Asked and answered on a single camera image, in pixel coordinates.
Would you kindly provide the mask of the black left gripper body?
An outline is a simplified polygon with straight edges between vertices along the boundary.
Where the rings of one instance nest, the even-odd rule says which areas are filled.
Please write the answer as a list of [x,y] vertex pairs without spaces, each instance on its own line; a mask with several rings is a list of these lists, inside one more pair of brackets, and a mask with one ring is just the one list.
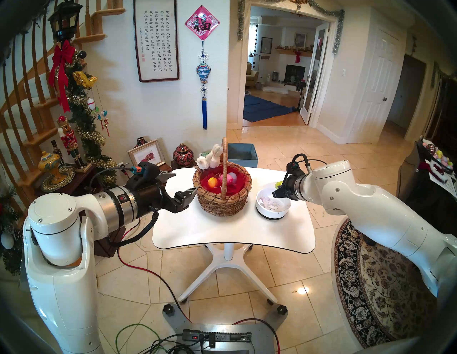
[[186,209],[186,195],[178,192],[175,198],[167,194],[159,182],[154,182],[138,190],[132,189],[137,204],[136,216],[144,216],[154,210],[167,210],[174,214]]

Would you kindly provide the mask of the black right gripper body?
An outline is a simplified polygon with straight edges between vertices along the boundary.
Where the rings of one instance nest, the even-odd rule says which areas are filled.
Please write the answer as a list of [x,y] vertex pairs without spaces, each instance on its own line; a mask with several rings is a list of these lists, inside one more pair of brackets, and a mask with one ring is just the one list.
[[285,198],[291,200],[305,200],[304,194],[302,193],[301,182],[305,179],[305,173],[289,174],[286,173],[285,178],[287,180],[287,186],[282,186],[285,190]]

